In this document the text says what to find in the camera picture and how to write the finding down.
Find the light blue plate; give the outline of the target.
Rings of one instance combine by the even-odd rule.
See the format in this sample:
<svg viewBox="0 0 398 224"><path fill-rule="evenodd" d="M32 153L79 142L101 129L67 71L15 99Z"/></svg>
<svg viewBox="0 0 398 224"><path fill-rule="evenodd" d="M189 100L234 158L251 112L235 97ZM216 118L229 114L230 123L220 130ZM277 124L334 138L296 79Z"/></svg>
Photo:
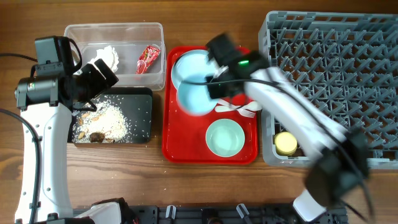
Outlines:
<svg viewBox="0 0 398 224"><path fill-rule="evenodd" d="M192 75L213 76L217 71L214 61L208 60L206 50L190 50L182 54L174 63L171 71L172 83L177 90L182 80Z"/></svg>

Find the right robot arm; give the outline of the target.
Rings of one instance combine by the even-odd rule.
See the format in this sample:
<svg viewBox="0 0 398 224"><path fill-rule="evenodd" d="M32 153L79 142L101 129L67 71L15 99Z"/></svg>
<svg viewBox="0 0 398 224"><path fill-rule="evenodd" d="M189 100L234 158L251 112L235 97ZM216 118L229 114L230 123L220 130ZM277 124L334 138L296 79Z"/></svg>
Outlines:
<svg viewBox="0 0 398 224"><path fill-rule="evenodd" d="M227 34L206 44L208 57L219 71L206 79L212 98L244 93L297 139L312 162L304 191L293 201L297 215L305 222L316 220L342 198L361 187L368 205L367 223L375 222L373 200L365 180L369 177L368 141L360 129L348 130L321 112L297 91L279 67L267 57L238 50Z"/></svg>

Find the yellow plastic cup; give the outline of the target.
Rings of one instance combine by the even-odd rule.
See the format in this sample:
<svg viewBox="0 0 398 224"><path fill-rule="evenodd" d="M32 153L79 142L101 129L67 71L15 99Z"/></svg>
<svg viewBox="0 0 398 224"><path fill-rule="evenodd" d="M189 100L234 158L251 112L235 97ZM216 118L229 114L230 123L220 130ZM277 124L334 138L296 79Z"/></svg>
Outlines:
<svg viewBox="0 0 398 224"><path fill-rule="evenodd" d="M274 136L274 145L278 155L291 156L296 152L298 142L290 132L284 131Z"/></svg>

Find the red snack wrapper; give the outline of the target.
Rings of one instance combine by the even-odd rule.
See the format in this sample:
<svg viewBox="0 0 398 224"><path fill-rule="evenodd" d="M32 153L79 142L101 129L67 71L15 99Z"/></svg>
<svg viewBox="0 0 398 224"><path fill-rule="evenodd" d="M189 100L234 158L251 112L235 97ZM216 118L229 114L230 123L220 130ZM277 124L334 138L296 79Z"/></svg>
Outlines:
<svg viewBox="0 0 398 224"><path fill-rule="evenodd" d="M137 61L136 74L146 73L148 68L154 63L160 53L161 51L158 47L148 45Z"/></svg>

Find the white napkin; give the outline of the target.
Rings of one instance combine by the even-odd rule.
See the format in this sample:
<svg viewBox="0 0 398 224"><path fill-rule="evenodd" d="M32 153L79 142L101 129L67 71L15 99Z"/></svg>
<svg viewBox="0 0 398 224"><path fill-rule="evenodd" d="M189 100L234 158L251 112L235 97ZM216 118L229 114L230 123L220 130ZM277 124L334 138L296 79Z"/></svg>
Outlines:
<svg viewBox="0 0 398 224"><path fill-rule="evenodd" d="M109 45L103 49L98 49L96 51L96 57L91 59L89 63L94 65L99 59L101 59L112 70L113 73L117 72L119 56L114 47Z"/></svg>

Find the green bowl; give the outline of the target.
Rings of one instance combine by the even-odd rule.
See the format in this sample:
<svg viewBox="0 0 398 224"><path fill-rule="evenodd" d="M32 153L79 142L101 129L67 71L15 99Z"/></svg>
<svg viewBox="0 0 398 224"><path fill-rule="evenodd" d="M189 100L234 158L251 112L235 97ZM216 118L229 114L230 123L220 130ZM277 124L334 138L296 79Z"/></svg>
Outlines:
<svg viewBox="0 0 398 224"><path fill-rule="evenodd" d="M205 134L209 150L219 157L233 157L243 148L245 133L232 119L218 119L211 123Z"/></svg>

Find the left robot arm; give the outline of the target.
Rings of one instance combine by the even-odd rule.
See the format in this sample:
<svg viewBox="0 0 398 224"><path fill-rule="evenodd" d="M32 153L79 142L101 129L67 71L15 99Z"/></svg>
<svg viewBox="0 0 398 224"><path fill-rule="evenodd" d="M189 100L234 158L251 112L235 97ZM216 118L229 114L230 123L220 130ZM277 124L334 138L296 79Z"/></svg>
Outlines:
<svg viewBox="0 0 398 224"><path fill-rule="evenodd" d="M15 90L24 129L22 190L16 223L45 222L73 215L67 184L67 141L74 111L118 82L101 59L75 63L74 40L35 40L37 64Z"/></svg>

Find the blue bowl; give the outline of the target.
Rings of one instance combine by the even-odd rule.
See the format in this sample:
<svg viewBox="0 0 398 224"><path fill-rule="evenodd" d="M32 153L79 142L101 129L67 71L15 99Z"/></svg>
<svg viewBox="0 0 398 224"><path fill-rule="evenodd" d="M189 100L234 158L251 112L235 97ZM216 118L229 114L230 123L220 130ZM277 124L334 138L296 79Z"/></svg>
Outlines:
<svg viewBox="0 0 398 224"><path fill-rule="evenodd" d="M181 83L177 90L179 107L189 115L204 116L217 105L218 100L210 98L208 88L204 85Z"/></svg>

